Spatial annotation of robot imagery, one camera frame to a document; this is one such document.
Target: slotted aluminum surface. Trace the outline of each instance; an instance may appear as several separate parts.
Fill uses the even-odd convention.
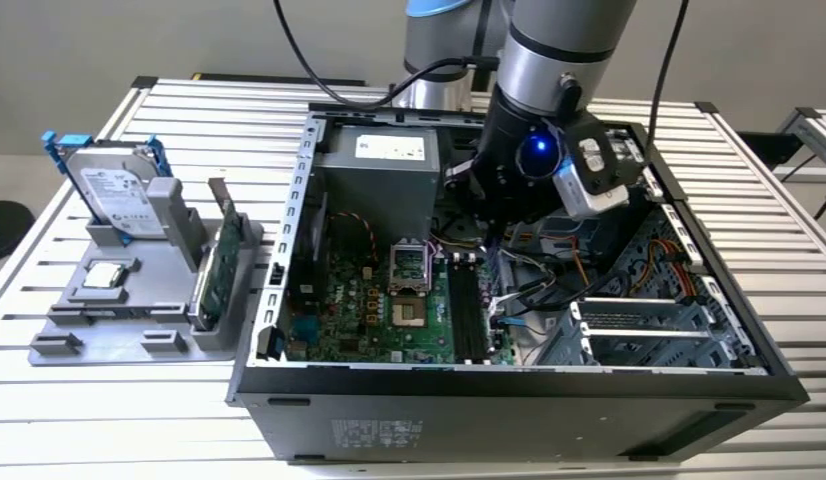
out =
[[[796,167],[781,166],[774,173],[783,177],[796,170],[790,182],[826,183],[826,109],[797,108],[778,131],[794,134],[824,163],[822,166],[812,164],[798,170]]]
[[[370,100],[383,89],[342,88]],[[184,197],[219,216],[204,182],[227,178],[239,208],[264,224],[268,247],[312,86],[162,80],[131,90],[102,137],[159,135]],[[475,99],[483,111],[487,97]],[[649,103],[599,100],[603,119],[647,123]],[[27,345],[87,247],[88,212],[64,186],[0,273],[0,465],[23,478],[202,474],[291,478],[394,476],[826,478],[826,246],[824,232],[767,179],[723,119],[691,104],[661,109],[658,147],[813,401],[682,465],[445,464],[292,467],[272,460],[246,410],[223,402],[231,363],[32,368]],[[267,254],[254,280],[256,302]]]

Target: green circuit board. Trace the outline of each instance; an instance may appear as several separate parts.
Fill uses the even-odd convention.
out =
[[[398,326],[393,317],[394,307],[406,308],[401,304],[409,303],[410,297],[389,294],[387,262],[373,270],[371,278],[367,279],[363,267],[343,256],[332,255],[320,314],[316,319],[308,319],[312,322],[310,330],[314,331],[303,334],[303,329],[298,328],[298,319],[294,320],[290,359],[316,362],[455,363],[447,269],[446,260],[435,259],[431,291],[426,297],[418,297],[423,303],[423,325]],[[482,269],[479,275],[482,283],[490,281],[486,269]],[[510,348],[501,350],[491,361],[494,364],[513,364]]]

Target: electrical cable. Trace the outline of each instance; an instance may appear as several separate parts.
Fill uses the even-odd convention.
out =
[[[526,363],[529,363],[529,358],[531,357],[531,355],[534,355],[534,352],[537,352],[537,351],[541,349],[541,347],[542,347],[543,345],[546,345],[549,342],[551,342],[553,338],[555,338],[555,337],[549,337],[546,340],[543,340],[543,341],[542,341],[542,342],[537,345],[537,347],[534,347],[534,348],[529,351],[529,353],[526,353],[526,354],[525,354],[525,356],[522,357],[522,365],[525,365]]]
[[[677,242],[673,240],[662,240],[670,248],[673,248],[677,252],[685,253],[685,250],[679,246]],[[677,272],[677,276],[679,277],[679,281],[682,282],[682,288],[685,290],[686,296],[695,297],[697,296],[697,286],[694,285],[694,281],[691,280],[691,276],[685,270],[685,265],[682,262],[674,262],[674,271]]]
[[[573,243],[573,259],[575,260],[575,266],[578,268],[579,273],[582,274],[582,279],[585,280],[585,286],[590,285],[590,279],[587,278],[587,272],[585,271],[585,265],[582,265],[582,257],[579,255],[578,248],[578,237],[575,235],[570,235],[569,237],[557,237],[554,235],[541,235],[542,238],[547,238],[549,240],[569,240]]]
[[[282,10],[282,0],[274,0],[274,6],[276,7],[276,16],[279,17],[279,23],[282,24],[282,30],[284,31],[284,36],[288,39],[288,43],[291,45],[291,50],[294,50],[294,55],[296,55],[296,59],[300,62],[303,70],[308,74],[308,77],[315,82],[320,90],[324,91],[330,97],[332,97],[340,104],[356,108],[359,110],[374,110],[375,108],[382,107],[391,103],[391,101],[403,93],[403,91],[410,88],[413,83],[425,77],[429,73],[439,70],[443,67],[458,66],[466,68],[469,65],[478,65],[481,67],[487,67],[493,70],[498,69],[498,58],[495,57],[455,57],[455,58],[445,58],[442,60],[435,61],[430,65],[427,65],[422,70],[410,75],[406,80],[403,80],[397,87],[386,94],[383,98],[374,102],[356,102],[344,97],[342,97],[324,83],[324,81],[318,76],[318,73],[311,68],[308,61],[306,60],[306,56],[303,55],[303,51],[300,50],[300,46],[296,43],[296,39],[294,38],[294,33],[291,32],[291,26],[288,25],[288,19],[284,16],[284,11]]]
[[[825,203],[822,203],[822,206],[818,208],[818,212],[816,212],[816,215],[813,215],[813,219],[820,220],[822,216],[825,215],[825,212],[826,212],[826,201]]]
[[[662,61],[662,69],[658,74],[658,81],[655,83],[655,92],[653,94],[653,106],[650,108],[650,132],[647,134],[647,146],[645,155],[650,155],[653,144],[655,143],[655,127],[658,124],[658,110],[662,103],[662,91],[665,90],[665,81],[667,80],[667,70],[670,69],[670,62],[674,57],[674,51],[677,50],[677,42],[679,41],[679,33],[682,33],[682,25],[685,24],[685,16],[689,12],[690,0],[682,0],[679,5],[679,15],[677,16],[677,23],[674,24],[674,31],[670,35],[670,42],[667,44],[667,51],[665,52],[665,60]]]
[[[352,213],[352,212],[338,212],[336,214],[330,215],[330,220],[332,220],[336,217],[355,218],[356,220],[362,222],[366,230],[369,231],[369,237],[371,239],[371,256],[374,257],[374,261],[378,262],[379,259],[377,257],[377,236],[374,235],[374,229],[371,228],[371,224],[369,223],[369,221],[365,218],[362,218],[359,214]]]
[[[798,173],[798,170],[801,170],[804,167],[806,167],[808,163],[810,163],[813,160],[816,160],[816,154],[810,155],[810,157],[804,162],[801,162],[801,164],[796,168],[792,169],[792,172],[789,172],[786,174],[786,176],[783,178],[781,178],[781,183],[785,183],[786,180],[789,180],[792,178],[792,176],[796,173]]]
[[[542,303],[549,299],[549,296],[554,295],[555,292],[551,292],[549,296],[543,297],[543,299],[541,299],[541,302],[535,304],[530,304],[525,299],[519,298],[519,301],[526,306],[526,308],[525,310],[521,310],[519,312],[511,314],[511,317],[519,317],[533,311],[557,312],[558,310],[563,310],[570,305],[571,302],[574,302],[575,300],[578,300],[579,298],[587,295],[597,293],[597,291],[602,290],[609,285],[609,283],[611,283],[614,279],[621,280],[623,284],[623,291],[627,292],[629,286],[631,283],[630,278],[631,277],[629,275],[629,272],[623,270],[613,270],[609,273],[606,273],[602,277],[599,277],[599,279],[595,282],[593,282],[589,286],[586,286],[582,290],[569,295],[566,298],[558,300],[557,302]]]
[[[434,239],[445,245],[451,245],[454,247],[469,248],[469,249],[478,248],[478,244],[471,243],[471,242],[446,240],[441,236],[438,236],[433,231],[430,232],[430,236],[434,237]]]

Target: sticker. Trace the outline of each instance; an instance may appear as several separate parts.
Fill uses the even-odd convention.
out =
[[[638,144],[631,138],[626,140],[626,147],[629,147],[629,151],[631,152],[631,156],[635,158],[635,161],[638,163],[643,163],[643,154],[641,153]]]
[[[114,227],[134,237],[164,236],[139,177],[104,168],[84,168],[80,173]]]
[[[332,420],[342,448],[417,448],[423,431],[423,420]]]
[[[423,162],[426,160],[425,139],[422,137],[359,135],[356,139],[356,157]]]

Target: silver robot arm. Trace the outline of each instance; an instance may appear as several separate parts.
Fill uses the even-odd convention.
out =
[[[481,18],[474,15],[481,12],[473,10],[477,6],[499,1],[445,3],[454,4],[450,12],[457,19],[469,20]],[[574,218],[583,218],[629,201],[626,186],[638,180],[641,169],[638,165],[619,164],[605,126],[586,107],[635,3],[637,0],[514,2],[478,154],[446,175],[449,191],[475,218],[490,224],[493,238],[509,225],[534,222],[561,207]],[[501,7],[495,13],[505,20]],[[447,19],[438,15],[430,22]],[[421,20],[411,20],[410,25],[414,23],[421,24]],[[459,50],[438,51],[438,41],[446,38],[451,42],[454,35],[434,32],[429,36],[431,50],[438,52],[434,58],[493,53],[469,52],[463,50],[466,44],[451,44]],[[421,40],[415,29],[409,33],[410,47],[410,42]],[[409,69],[410,57],[417,53],[421,49],[407,48]],[[463,69],[453,73],[457,78],[466,78]],[[449,76],[429,79],[430,91],[441,79]],[[433,101],[435,97],[431,96],[429,105],[414,101],[401,105],[466,109],[462,105],[458,108],[439,104]],[[421,99],[414,93],[407,98]]]

